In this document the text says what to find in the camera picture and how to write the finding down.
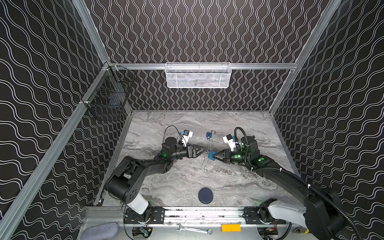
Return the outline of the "blue padlock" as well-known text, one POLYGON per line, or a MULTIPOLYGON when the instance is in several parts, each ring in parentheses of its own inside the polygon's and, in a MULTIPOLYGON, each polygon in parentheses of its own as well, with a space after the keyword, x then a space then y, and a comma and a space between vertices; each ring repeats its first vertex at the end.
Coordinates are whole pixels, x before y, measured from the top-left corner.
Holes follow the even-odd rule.
POLYGON ((215 134, 216 134, 215 130, 211 130, 210 132, 207 132, 206 134, 207 140, 210 140, 215 134))
POLYGON ((212 161, 214 161, 215 160, 215 158, 214 158, 214 155, 216 154, 216 152, 214 152, 214 151, 210 151, 209 152, 209 155, 208 155, 208 158, 210 159, 210 160, 212 160, 212 161))

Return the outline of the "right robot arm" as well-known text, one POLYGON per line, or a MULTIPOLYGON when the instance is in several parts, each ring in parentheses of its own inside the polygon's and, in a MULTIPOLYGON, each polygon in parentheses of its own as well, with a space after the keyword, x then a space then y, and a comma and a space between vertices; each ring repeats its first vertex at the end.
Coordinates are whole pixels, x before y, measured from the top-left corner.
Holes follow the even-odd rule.
POLYGON ((211 152, 211 158, 225 164, 237 164, 270 180, 294 196, 300 206, 285 204, 270 198, 258 207, 255 217, 262 223, 286 221, 299 225, 319 240, 336 240, 337 235, 350 226, 357 239, 361 233, 345 212, 338 194, 327 187, 317 187, 284 169, 272 158, 262 155, 254 137, 243 137, 240 142, 232 135, 224 138, 228 149, 211 152))

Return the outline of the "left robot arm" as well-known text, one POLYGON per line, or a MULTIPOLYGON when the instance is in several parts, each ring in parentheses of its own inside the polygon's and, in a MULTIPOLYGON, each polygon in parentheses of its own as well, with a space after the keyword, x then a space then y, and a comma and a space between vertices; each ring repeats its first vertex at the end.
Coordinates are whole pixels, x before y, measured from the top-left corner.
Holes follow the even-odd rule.
POLYGON ((145 178, 154 174, 165 174, 176 160, 194 159, 206 150, 203 146, 183 145, 176 138, 166 138, 161 151, 152 160, 125 157, 109 176, 105 190, 136 214, 143 215, 150 207, 149 202, 140 194, 145 178))

